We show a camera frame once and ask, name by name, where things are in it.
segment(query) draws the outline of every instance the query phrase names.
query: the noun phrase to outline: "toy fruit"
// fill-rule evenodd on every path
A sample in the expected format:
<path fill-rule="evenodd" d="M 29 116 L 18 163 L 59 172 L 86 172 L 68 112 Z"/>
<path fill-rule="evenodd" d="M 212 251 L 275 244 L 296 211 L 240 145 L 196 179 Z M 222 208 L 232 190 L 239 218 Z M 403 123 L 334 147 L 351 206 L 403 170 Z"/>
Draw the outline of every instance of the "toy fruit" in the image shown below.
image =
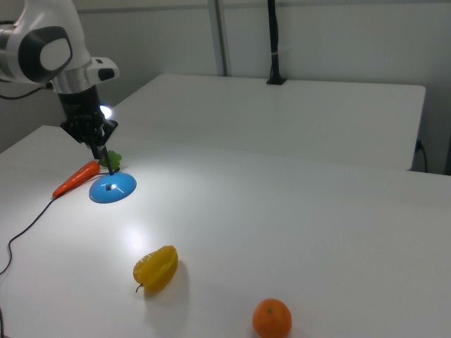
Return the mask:
<path fill-rule="evenodd" d="M 110 158 L 111 168 L 113 170 L 119 169 L 119 166 L 121 165 L 122 155 L 117 154 L 115 151 L 108 150 L 108 157 Z M 99 161 L 99 165 L 105 168 L 107 167 L 105 156 L 102 156 Z"/>
<path fill-rule="evenodd" d="M 177 250 L 163 246 L 141 258 L 133 268 L 133 277 L 147 292 L 160 292 L 172 280 L 178 266 Z"/>
<path fill-rule="evenodd" d="M 261 338 L 283 338 L 291 330 L 291 312 L 281 301 L 266 299 L 255 308 L 252 325 Z"/>
<path fill-rule="evenodd" d="M 79 171 L 70 176 L 67 181 L 60 185 L 53 193 L 53 197 L 60 197 L 69 190 L 79 187 L 81 184 L 88 181 L 88 179 L 93 178 L 100 172 L 99 164 L 96 161 L 91 161 L 82 166 Z"/>

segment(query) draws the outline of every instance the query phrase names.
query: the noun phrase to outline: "white wall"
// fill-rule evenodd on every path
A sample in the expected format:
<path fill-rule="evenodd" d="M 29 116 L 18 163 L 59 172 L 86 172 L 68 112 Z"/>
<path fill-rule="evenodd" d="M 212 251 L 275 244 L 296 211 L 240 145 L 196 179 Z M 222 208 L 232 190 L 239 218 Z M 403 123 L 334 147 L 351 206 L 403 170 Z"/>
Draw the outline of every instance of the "white wall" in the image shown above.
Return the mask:
<path fill-rule="evenodd" d="M 91 54 L 111 58 L 121 71 L 117 80 L 99 86 L 101 97 L 116 105 L 162 73 L 222 75 L 213 10 L 205 3 L 81 11 Z"/>
<path fill-rule="evenodd" d="M 443 173 L 451 133 L 450 2 L 276 1 L 284 75 L 427 88 L 420 137 L 430 171 Z M 161 73 L 222 75 L 214 2 L 74 0 L 88 49 L 95 56 L 112 58 L 121 69 L 118 80 L 100 86 L 101 98 L 115 105 Z M 220 3 L 231 75 L 268 77 L 266 0 Z M 22 7 L 23 1 L 0 0 L 0 20 L 17 18 Z M 0 83 L 0 94 L 30 89 L 29 85 Z M 51 94 L 0 100 L 0 151 L 41 124 L 58 125 L 63 120 L 59 102 Z M 422 159 L 415 163 L 421 170 Z"/>
<path fill-rule="evenodd" d="M 283 2 L 277 7 L 282 75 L 425 86 L 419 134 L 429 170 L 443 173 L 451 132 L 451 4 L 305 6 L 306 2 L 315 1 Z M 223 0 L 223 4 L 231 75 L 268 77 L 266 2 Z M 422 165 L 418 158 L 416 168 Z"/>
<path fill-rule="evenodd" d="M 99 86 L 101 99 L 116 105 L 161 73 L 221 75 L 221 51 L 211 0 L 74 0 L 87 48 L 114 60 L 121 76 Z M 15 20 L 23 1 L 0 0 L 0 20 Z M 35 87 L 0 83 L 15 96 Z M 64 120 L 55 93 L 19 101 L 0 99 L 0 152 L 41 125 Z"/>

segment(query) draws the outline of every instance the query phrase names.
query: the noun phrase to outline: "orange carrot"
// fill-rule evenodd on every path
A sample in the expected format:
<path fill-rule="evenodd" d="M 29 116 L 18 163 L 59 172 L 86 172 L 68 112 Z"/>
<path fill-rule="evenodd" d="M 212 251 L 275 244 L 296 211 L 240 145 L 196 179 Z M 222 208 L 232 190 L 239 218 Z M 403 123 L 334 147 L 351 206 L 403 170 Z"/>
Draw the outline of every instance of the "orange carrot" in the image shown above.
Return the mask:
<path fill-rule="evenodd" d="M 68 192 L 71 189 L 75 189 L 98 173 L 100 173 L 100 165 L 96 161 L 86 163 L 79 169 L 79 171 L 70 176 L 67 181 L 65 181 L 54 191 L 53 197 L 60 197 L 62 194 Z"/>

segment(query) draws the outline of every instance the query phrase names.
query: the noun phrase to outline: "orange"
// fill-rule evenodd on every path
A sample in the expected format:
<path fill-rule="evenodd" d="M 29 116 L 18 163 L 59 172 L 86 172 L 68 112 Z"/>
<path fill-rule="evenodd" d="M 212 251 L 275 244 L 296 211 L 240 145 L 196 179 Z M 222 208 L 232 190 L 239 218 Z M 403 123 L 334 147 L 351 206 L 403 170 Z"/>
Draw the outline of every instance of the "orange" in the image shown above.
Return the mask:
<path fill-rule="evenodd" d="M 133 277 L 146 291 L 159 292 L 172 280 L 177 267 L 177 250 L 173 246 L 163 246 L 136 263 Z"/>
<path fill-rule="evenodd" d="M 261 338 L 283 338 L 291 330 L 291 312 L 277 299 L 266 299 L 255 309 L 254 330 Z"/>

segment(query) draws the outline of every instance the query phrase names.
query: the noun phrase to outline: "black pole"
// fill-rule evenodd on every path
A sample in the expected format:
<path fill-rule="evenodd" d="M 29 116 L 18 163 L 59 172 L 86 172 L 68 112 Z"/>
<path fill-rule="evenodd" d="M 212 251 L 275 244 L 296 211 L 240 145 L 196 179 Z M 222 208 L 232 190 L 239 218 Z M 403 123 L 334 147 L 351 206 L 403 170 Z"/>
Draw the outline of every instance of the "black pole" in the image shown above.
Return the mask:
<path fill-rule="evenodd" d="M 266 82 L 268 85 L 283 85 L 287 79 L 283 79 L 280 76 L 279 71 L 279 31 L 276 17 L 276 1 L 268 0 L 268 16 L 269 16 L 269 37 L 271 38 L 271 73 L 269 80 Z"/>

